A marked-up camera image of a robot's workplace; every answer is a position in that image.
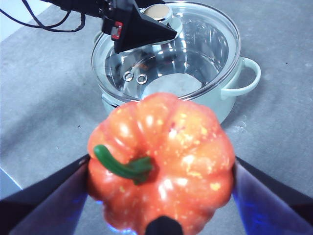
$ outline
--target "black cable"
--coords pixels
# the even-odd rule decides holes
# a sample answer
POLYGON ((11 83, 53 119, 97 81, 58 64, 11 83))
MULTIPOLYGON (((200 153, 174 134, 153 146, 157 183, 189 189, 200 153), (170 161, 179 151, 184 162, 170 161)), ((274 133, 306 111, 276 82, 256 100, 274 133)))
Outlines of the black cable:
POLYGON ((73 33, 73 32, 77 32, 77 31, 81 30, 85 26, 86 16, 85 16, 85 14, 81 13, 81 17, 80 17, 81 24, 74 30, 59 30, 59 29, 49 28, 49 27, 43 25, 40 22, 40 20, 35 16, 33 11, 31 10, 27 0, 22 0, 22 2, 24 3, 24 5, 27 8, 27 10, 30 13, 30 15, 33 17, 34 21, 44 30, 51 31, 51 32, 73 33))
MULTIPOLYGON (((6 13, 5 11, 3 11, 2 9, 0 9, 0 12, 1 12, 2 14, 4 14, 6 17, 8 17, 9 19, 15 21, 16 23, 19 23, 19 24, 22 24, 22 25, 24 25, 24 26, 31 27, 31 28, 41 28, 39 25, 32 25, 32 24, 28 24, 28 23, 24 23, 24 22, 22 22, 22 21, 19 21, 19 20, 13 18, 12 16, 10 16, 9 14, 7 14, 7 13, 6 13)), ((63 18, 60 22, 58 22, 58 23, 56 23, 56 24, 53 24, 53 25, 48 25, 47 27, 48 27, 48 28, 55 28, 55 27, 60 26, 61 24, 63 24, 63 23, 67 20, 69 14, 70 14, 70 12, 67 12, 67 14, 64 16, 64 18, 63 18)))

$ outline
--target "white pot handle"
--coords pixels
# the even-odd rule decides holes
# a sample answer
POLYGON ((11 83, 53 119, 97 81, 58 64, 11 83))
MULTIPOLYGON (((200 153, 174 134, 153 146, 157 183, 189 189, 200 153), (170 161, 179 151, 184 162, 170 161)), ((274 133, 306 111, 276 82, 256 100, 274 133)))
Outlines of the white pot handle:
POLYGON ((240 69, 238 69, 236 71, 235 75, 226 84, 226 86, 224 86, 221 89, 222 99, 226 99, 227 97, 230 97, 230 96, 239 96, 239 95, 246 94, 246 93, 252 91, 258 85, 258 83, 260 81, 260 77, 261 77, 260 66, 255 61, 250 60, 248 58, 240 57, 240 59, 241 59, 241 63, 242 63, 240 69), (240 75, 240 73, 244 67, 254 70, 255 79, 253 80, 253 82, 246 87, 229 89, 228 87, 230 87, 238 79, 238 77, 239 77, 239 75, 240 75))

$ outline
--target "white pot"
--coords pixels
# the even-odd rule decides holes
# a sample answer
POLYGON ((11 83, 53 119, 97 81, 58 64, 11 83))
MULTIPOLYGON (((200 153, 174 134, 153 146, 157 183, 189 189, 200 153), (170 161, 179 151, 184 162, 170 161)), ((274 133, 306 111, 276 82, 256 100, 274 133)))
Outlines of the white pot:
POLYGON ((260 67, 240 57, 238 29, 224 13, 199 3, 167 5, 175 20, 182 22, 182 32, 172 42, 116 54, 110 36, 96 36, 91 62, 105 109, 110 112, 154 92, 172 92, 210 107, 222 122, 236 96, 257 86, 260 67), (237 88, 244 68, 253 69, 255 78, 248 86, 237 88))

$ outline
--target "gray floor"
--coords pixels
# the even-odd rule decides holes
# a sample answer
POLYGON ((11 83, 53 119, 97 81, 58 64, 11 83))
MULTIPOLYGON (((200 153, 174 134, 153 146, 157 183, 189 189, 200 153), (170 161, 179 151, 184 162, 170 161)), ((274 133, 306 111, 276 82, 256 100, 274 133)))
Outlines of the gray floor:
MULTIPOLYGON (((232 18, 241 55, 262 69, 258 87, 237 99, 223 123, 236 154, 313 197, 313 2, 201 2, 232 18)), ((40 18, 49 24, 63 15, 50 7, 40 18)), ((78 23, 73 14, 65 27, 78 23)), ((22 187, 84 155, 91 131, 107 115, 90 66, 100 27, 90 17, 74 34, 23 27, 1 43, 1 167, 22 187)), ((113 234, 90 198, 76 234, 113 234)), ((245 234, 233 200, 216 212, 206 234, 245 234)))

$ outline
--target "bell pepper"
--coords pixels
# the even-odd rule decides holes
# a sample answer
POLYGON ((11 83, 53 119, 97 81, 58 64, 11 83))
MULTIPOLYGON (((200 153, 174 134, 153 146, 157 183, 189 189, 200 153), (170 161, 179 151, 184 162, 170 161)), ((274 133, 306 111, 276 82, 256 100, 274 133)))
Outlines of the bell pepper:
POLYGON ((233 147, 215 114, 156 93, 114 109, 88 142, 89 194, 106 221, 143 235, 160 216, 201 231, 230 198, 233 147))

